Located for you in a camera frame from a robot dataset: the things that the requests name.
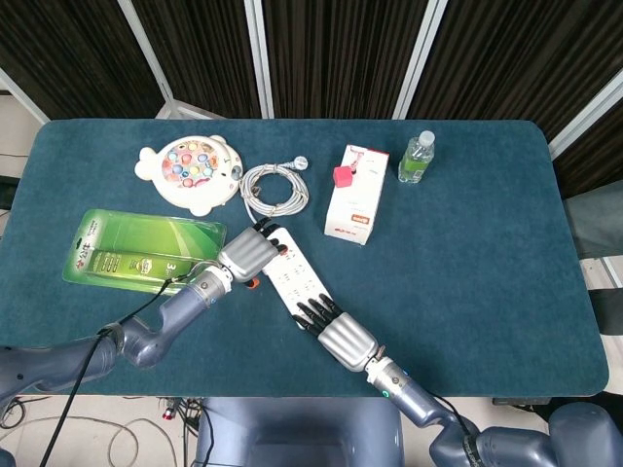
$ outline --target floor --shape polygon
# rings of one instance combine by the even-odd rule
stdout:
[[[0,96],[0,175],[21,176],[27,161],[24,156],[29,153],[39,127],[11,96]],[[0,210],[0,216],[1,238],[11,214]],[[611,260],[618,276],[623,278],[623,257]],[[582,262],[582,270],[589,289],[614,287],[601,261],[586,260]],[[603,339],[610,366],[608,389],[623,393],[623,341]],[[546,432],[545,423],[536,415],[510,407],[494,407],[490,399],[450,400],[481,429],[498,425]],[[65,401],[66,396],[53,396],[27,403],[25,419],[20,425],[13,430],[0,430],[0,446],[16,456],[18,466],[40,462]],[[163,420],[164,409],[162,401],[153,397],[78,396],[70,413],[72,418],[65,423],[48,465],[182,466],[181,422],[179,418]],[[11,424],[16,416],[14,413],[5,423]],[[439,431],[436,427],[420,430],[403,419],[406,467],[434,467],[428,446]],[[194,449],[191,437],[191,459]]]

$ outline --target plastic water bottle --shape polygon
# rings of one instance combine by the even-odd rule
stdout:
[[[411,138],[398,167],[398,180],[418,183],[434,156],[435,135],[432,131],[423,131],[420,136]]]

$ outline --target white product box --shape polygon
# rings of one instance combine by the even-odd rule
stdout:
[[[342,166],[354,169],[348,187],[333,189],[324,234],[366,244],[374,226],[389,154],[348,145]]]

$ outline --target blue felt mat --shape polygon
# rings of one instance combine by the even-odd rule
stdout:
[[[418,186],[396,167],[410,137],[435,132]],[[334,298],[422,385],[445,395],[589,394],[607,380],[604,351],[552,164],[528,122],[53,122],[39,133],[0,241],[0,342],[48,345],[96,332],[149,297],[63,282],[72,236],[89,208],[188,217],[133,167],[143,146],[221,134],[246,167],[310,160],[311,202],[279,218]],[[332,168],[348,143],[391,154],[366,246],[323,235]],[[267,180],[267,200],[289,184]],[[207,220],[228,239],[249,225],[236,196]],[[237,287],[201,316],[158,367],[120,360],[83,392],[223,396],[355,396],[376,391],[299,331],[268,279]]]

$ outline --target white plastic toy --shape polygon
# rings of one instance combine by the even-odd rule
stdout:
[[[222,136],[186,136],[158,153],[141,149],[134,172],[138,178],[153,181],[171,204],[202,217],[236,193],[242,162]]]

